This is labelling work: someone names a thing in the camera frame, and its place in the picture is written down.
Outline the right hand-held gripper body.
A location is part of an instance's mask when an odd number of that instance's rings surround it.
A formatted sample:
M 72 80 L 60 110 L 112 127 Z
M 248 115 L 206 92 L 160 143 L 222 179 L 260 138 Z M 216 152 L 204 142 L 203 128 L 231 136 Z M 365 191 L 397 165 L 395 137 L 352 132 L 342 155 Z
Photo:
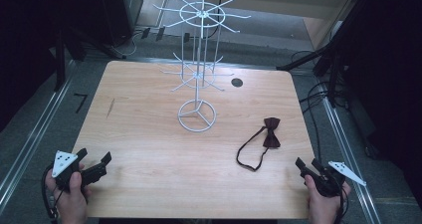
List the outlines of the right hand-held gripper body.
M 330 161 L 326 175 L 320 175 L 318 171 L 310 169 L 310 176 L 313 178 L 318 193 L 324 197 L 340 196 L 342 184 L 345 178 L 349 178 L 358 184 L 365 186 L 366 182 L 355 174 L 344 162 Z

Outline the white wire display rack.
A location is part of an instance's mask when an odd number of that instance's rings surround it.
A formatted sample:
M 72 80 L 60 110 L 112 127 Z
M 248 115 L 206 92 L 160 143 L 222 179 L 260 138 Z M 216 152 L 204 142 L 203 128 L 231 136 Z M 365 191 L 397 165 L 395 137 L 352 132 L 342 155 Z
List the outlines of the white wire display rack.
M 223 59 L 218 56 L 221 30 L 239 33 L 239 30 L 226 25 L 226 20 L 228 18 L 248 19 L 248 16 L 231 14 L 224 10 L 224 6 L 234 0 L 218 4 L 206 0 L 179 1 L 182 5 L 176 9 L 155 6 L 159 11 L 176 13 L 178 16 L 177 22 L 164 25 L 159 34 L 162 34 L 166 28 L 179 26 L 182 35 L 180 54 L 173 54 L 179 63 L 179 71 L 162 71 L 162 73 L 179 77 L 180 84 L 172 89 L 173 92 L 181 88 L 194 91 L 194 98 L 186 101 L 179 108 L 177 119 L 185 129 L 202 132 L 214 125 L 217 112 L 209 102 L 200 97 L 200 92 L 210 87 L 223 92 L 215 81 L 218 77 L 230 77 L 230 74 L 216 72 L 217 65 Z

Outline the dark maroon bow tie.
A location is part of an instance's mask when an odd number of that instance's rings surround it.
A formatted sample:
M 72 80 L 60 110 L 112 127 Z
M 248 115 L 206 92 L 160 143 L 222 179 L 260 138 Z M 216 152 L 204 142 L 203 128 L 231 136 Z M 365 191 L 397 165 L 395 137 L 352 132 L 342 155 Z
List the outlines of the dark maroon bow tie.
M 264 119 L 264 125 L 256 132 L 254 133 L 244 144 L 241 145 L 241 147 L 238 149 L 236 154 L 236 161 L 237 163 L 250 171 L 257 171 L 261 168 L 264 155 L 267 153 L 269 149 L 279 148 L 281 146 L 281 143 L 279 139 L 276 137 L 275 131 L 278 128 L 280 124 L 280 119 L 277 117 L 266 117 Z M 245 164 L 240 160 L 240 154 L 242 149 L 255 137 L 257 137 L 259 134 L 261 134 L 263 131 L 267 132 L 267 135 L 263 141 L 263 147 L 265 148 L 264 152 L 260 156 L 260 161 L 256 166 L 251 166 L 249 164 Z

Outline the black metal stand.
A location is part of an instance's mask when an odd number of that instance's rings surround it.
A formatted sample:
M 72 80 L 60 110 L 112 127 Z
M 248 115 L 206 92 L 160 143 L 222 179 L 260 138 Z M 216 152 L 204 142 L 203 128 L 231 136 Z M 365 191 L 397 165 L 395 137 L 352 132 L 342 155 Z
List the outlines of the black metal stand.
M 59 27 L 56 30 L 55 92 L 57 92 L 64 85 L 66 80 L 65 49 L 68 49 L 69 53 L 74 59 L 82 61 L 87 54 L 82 47 L 82 42 L 88 42 L 112 59 L 122 60 L 125 58 L 125 55 L 118 55 L 116 52 L 108 49 L 100 41 L 74 27 Z
M 318 62 L 313 68 L 313 72 L 317 77 L 323 76 L 327 71 L 330 71 L 330 77 L 327 86 L 327 98 L 331 106 L 335 107 L 335 85 L 337 76 L 340 71 L 341 61 L 345 57 L 347 42 L 351 41 L 352 31 L 359 24 L 359 16 L 361 15 L 368 0 L 357 0 L 355 5 L 351 8 L 348 15 L 345 17 L 342 24 L 339 26 L 337 32 L 332 39 L 323 47 L 317 49 L 310 54 L 290 62 L 289 64 L 276 66 L 278 71 L 286 71 L 301 66 L 302 64 L 318 58 Z

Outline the dark cabinet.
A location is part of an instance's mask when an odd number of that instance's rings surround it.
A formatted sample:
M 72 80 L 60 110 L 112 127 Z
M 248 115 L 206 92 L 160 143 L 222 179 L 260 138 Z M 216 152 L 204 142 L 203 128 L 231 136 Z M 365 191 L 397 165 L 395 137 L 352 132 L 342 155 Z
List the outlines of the dark cabinet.
M 142 4 L 143 0 L 103 0 L 110 45 L 120 45 L 132 36 Z

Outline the person's left hand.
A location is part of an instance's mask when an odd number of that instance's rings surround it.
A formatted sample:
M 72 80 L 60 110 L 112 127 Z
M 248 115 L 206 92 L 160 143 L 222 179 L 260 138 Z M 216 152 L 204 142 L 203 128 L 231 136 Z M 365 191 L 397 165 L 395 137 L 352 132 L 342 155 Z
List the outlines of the person's left hand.
M 71 175 L 69 192 L 57 188 L 56 180 L 52 177 L 52 170 L 47 172 L 45 185 L 53 193 L 61 224 L 87 223 L 88 204 L 86 198 L 92 192 L 88 187 L 84 190 L 81 189 L 82 176 L 79 172 L 74 172 Z

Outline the metal floor rail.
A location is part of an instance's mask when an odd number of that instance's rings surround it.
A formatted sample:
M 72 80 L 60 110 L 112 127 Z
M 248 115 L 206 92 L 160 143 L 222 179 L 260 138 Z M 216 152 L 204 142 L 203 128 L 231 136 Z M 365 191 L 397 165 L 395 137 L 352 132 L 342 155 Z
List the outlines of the metal floor rail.
M 343 125 L 341 124 L 336 109 L 331 106 L 328 99 L 323 100 L 323 105 L 328 119 L 331 123 L 334 135 L 336 137 L 345 164 L 355 174 L 362 178 L 363 175 L 360 171 L 360 168 L 358 167 L 358 163 L 356 161 L 352 148 L 350 147 L 349 140 L 346 136 L 345 130 L 343 128 Z M 352 186 L 354 187 L 366 222 L 368 224 L 382 224 L 368 186 L 358 184 L 356 181 L 352 182 Z
M 65 64 L 67 77 L 57 91 L 48 79 L 0 132 L 0 216 L 13 195 L 51 119 L 65 96 L 77 63 Z

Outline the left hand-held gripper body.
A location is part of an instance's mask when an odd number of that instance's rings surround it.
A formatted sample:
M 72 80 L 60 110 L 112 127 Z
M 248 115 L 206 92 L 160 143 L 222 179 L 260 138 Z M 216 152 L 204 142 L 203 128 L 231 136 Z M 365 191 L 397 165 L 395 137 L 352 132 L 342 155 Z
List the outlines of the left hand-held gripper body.
M 77 158 L 76 153 L 68 153 L 60 150 L 56 152 L 52 177 L 56 180 L 56 184 L 60 190 L 70 190 L 70 180 L 74 172 L 81 174 L 82 188 L 99 181 L 106 175 L 106 166 L 101 166 L 101 162 L 88 169 L 80 170 L 80 162 L 77 161 Z

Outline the person's right hand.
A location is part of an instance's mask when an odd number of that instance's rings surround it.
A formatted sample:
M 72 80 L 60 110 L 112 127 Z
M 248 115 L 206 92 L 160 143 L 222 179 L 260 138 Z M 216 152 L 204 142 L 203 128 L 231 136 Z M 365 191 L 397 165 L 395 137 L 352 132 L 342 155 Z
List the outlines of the person's right hand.
M 334 224 L 338 210 L 343 203 L 341 198 L 339 196 L 328 198 L 320 195 L 310 175 L 305 176 L 305 184 L 309 194 L 310 224 Z

